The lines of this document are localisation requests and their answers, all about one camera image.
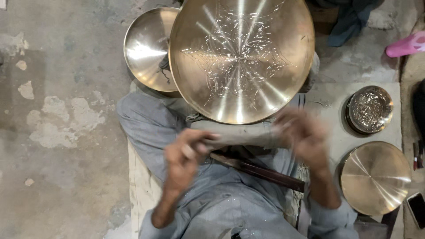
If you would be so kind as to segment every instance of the blurred hand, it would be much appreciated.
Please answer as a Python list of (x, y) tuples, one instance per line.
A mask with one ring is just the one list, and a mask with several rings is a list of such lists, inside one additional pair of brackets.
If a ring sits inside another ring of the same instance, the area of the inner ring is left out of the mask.
[(312, 172), (329, 170), (327, 130), (322, 122), (297, 108), (280, 110), (273, 123), (283, 146), (292, 146), (297, 159)]
[(216, 140), (218, 135), (208, 131), (185, 129), (176, 140), (164, 148), (168, 176), (164, 190), (182, 193), (187, 190), (198, 171), (198, 162), (209, 152), (204, 140)]

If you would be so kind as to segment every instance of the metal plate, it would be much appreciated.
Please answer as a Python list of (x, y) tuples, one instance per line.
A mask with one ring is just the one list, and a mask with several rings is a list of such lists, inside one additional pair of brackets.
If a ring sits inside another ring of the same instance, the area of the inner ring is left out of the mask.
[(188, 0), (171, 31), (171, 72), (202, 115), (228, 124), (256, 122), (301, 88), (314, 36), (303, 0)]
[(140, 82), (157, 91), (177, 91), (168, 66), (168, 42), (179, 11), (164, 7), (145, 12), (125, 35), (128, 68)]
[(378, 86), (366, 86), (353, 94), (347, 103), (348, 124), (361, 134), (383, 130), (393, 116), (393, 101), (388, 92)]
[(411, 182), (409, 163), (397, 147), (374, 141), (353, 150), (341, 173), (348, 203), (365, 215), (383, 215), (396, 209)]

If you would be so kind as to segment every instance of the dark blue cloth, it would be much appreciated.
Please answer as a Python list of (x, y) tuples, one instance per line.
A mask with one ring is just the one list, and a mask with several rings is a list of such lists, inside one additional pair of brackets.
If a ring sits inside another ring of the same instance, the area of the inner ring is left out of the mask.
[(324, 8), (339, 6), (337, 24), (328, 38), (328, 46), (342, 46), (366, 26), (370, 12), (379, 0), (316, 0)]

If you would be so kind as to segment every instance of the polished metal dish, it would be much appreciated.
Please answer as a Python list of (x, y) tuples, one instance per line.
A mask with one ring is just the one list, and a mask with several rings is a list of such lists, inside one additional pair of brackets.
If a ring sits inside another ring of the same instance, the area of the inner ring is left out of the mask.
[(347, 103), (347, 123), (360, 134), (383, 130), (393, 116), (393, 101), (387, 91), (378, 86), (366, 86), (353, 94)]
[(285, 106), (313, 60), (304, 0), (188, 0), (170, 36), (170, 67), (184, 99), (222, 123), (247, 124)]
[(365, 215), (383, 215), (400, 206), (407, 196), (411, 170), (397, 147), (374, 141), (348, 155), (340, 182), (347, 202), (355, 210)]
[(128, 68), (140, 82), (157, 91), (177, 91), (168, 64), (168, 41), (179, 11), (163, 7), (145, 12), (125, 35)]

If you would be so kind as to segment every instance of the person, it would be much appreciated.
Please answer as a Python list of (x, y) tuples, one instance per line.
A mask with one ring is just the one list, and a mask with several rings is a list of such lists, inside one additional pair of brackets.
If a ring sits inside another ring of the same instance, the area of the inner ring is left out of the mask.
[[(186, 128), (184, 117), (139, 92), (123, 97), (117, 113), (163, 187), (159, 203), (143, 219), (139, 238), (305, 238), (283, 216), (284, 188), (208, 157), (204, 143), (220, 135)], [(310, 187), (304, 196), (311, 216), (308, 238), (358, 238), (353, 228), (357, 214), (342, 202), (329, 170), (326, 130), (288, 107), (273, 124), (282, 146), (292, 144), (297, 160), (309, 167)]]

